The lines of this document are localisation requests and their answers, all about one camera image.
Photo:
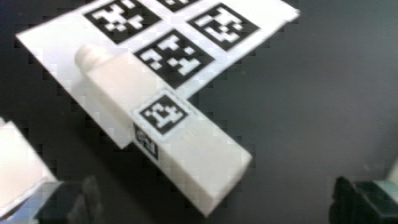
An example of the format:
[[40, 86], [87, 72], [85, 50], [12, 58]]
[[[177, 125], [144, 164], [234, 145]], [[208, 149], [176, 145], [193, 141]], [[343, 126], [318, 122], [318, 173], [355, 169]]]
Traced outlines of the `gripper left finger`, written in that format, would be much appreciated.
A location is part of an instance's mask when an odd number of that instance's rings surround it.
[[37, 224], [106, 224], [94, 176], [60, 184], [33, 219]]

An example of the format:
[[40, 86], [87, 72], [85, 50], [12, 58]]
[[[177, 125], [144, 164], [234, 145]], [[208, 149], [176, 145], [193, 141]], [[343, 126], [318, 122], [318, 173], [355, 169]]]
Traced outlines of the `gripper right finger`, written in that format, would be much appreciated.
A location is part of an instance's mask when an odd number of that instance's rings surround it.
[[398, 224], [398, 184], [335, 179], [330, 224]]

